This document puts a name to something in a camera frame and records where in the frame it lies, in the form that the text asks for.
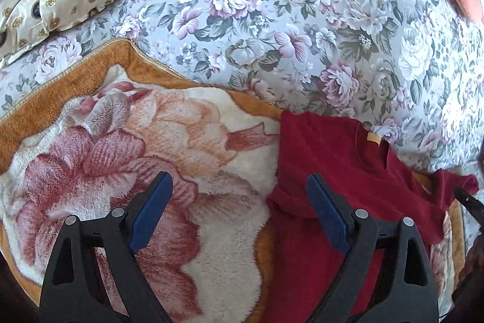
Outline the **floral plush blanket orange border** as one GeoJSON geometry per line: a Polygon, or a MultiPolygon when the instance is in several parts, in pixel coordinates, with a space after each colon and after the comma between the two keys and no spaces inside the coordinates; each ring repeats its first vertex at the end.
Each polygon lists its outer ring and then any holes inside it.
{"type": "Polygon", "coordinates": [[[302,197],[315,170],[373,214],[416,217],[447,311],[463,265],[455,175],[412,172],[356,120],[181,79],[124,40],[2,118],[2,255],[38,303],[62,222],[104,217],[166,171],[172,200],[137,260],[170,317],[299,322],[342,259],[302,197]]]}

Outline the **dark red knit sweater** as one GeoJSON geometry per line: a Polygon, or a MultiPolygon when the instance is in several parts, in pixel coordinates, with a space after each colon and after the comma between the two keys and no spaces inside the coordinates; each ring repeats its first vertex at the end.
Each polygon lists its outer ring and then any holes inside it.
{"type": "Polygon", "coordinates": [[[426,247],[444,238],[454,189],[474,194],[473,175],[437,170],[426,190],[387,141],[372,143],[353,119],[282,113],[277,185],[267,198],[275,228],[274,275],[264,322],[303,322],[343,263],[309,202],[306,181],[317,173],[354,209],[377,220],[415,220],[426,247]]]}

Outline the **grey floral bedspread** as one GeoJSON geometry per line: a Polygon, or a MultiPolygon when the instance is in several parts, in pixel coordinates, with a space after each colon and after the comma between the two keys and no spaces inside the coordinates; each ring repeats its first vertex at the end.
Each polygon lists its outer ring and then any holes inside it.
{"type": "Polygon", "coordinates": [[[189,80],[359,120],[409,166],[483,144],[483,23],[455,0],[115,0],[1,67],[1,109],[112,38],[189,80]]]}

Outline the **cream patterned pillow rear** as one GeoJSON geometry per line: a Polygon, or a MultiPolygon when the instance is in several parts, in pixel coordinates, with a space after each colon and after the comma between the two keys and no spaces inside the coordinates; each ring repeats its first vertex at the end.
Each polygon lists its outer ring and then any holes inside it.
{"type": "Polygon", "coordinates": [[[47,36],[39,0],[1,0],[1,67],[13,63],[47,36]]]}

